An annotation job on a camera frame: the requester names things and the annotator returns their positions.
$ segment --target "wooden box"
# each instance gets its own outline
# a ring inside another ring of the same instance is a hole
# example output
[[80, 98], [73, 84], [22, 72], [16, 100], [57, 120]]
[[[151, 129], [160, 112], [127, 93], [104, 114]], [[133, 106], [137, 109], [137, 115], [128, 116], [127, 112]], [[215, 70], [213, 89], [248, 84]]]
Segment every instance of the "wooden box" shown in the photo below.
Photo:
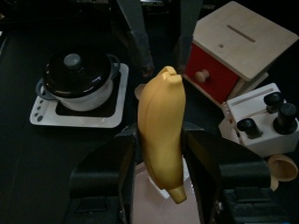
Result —
[[220, 106], [251, 91], [297, 35], [231, 1], [197, 21], [183, 77]]

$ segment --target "slot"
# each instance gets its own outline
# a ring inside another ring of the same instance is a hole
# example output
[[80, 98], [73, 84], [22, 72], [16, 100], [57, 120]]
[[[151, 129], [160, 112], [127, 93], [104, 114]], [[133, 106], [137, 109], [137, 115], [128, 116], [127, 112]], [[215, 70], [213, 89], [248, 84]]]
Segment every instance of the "slot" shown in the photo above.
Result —
[[227, 25], [227, 27], [236, 33], [239, 34], [244, 39], [247, 39], [249, 42], [256, 42], [245, 33], [243, 33], [241, 31], [239, 31], [235, 27], [232, 27], [229, 24]]

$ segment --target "white base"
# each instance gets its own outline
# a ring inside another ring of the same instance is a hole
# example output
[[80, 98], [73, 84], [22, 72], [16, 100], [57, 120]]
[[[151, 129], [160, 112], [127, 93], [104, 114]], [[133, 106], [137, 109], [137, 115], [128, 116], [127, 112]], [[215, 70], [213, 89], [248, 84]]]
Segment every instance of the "white base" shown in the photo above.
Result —
[[144, 163], [135, 168], [133, 224], [200, 224], [191, 178], [183, 183], [187, 200], [175, 204], [156, 191], [149, 182]]
[[45, 101], [37, 96], [30, 113], [30, 123], [46, 126], [68, 126], [88, 128], [115, 128], [123, 119], [123, 108], [127, 95], [128, 66], [120, 64], [120, 82], [116, 97], [116, 111], [111, 117], [88, 117], [56, 114], [56, 101]]

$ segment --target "wooden knob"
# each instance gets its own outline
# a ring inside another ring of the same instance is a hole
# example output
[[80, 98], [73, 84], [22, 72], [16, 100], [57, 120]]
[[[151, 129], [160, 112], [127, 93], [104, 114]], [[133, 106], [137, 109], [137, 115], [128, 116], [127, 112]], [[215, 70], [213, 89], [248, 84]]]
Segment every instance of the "wooden knob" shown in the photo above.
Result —
[[209, 78], [209, 72], [205, 69], [201, 69], [200, 72], [195, 74], [195, 80], [203, 83], [207, 78]]

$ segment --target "lid knob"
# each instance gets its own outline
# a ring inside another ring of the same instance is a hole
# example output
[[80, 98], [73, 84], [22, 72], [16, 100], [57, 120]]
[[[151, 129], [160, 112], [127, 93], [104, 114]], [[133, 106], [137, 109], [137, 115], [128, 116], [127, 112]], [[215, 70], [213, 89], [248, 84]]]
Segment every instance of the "lid knob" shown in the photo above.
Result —
[[81, 59], [76, 53], [68, 54], [64, 58], [62, 63], [71, 71], [81, 69]]

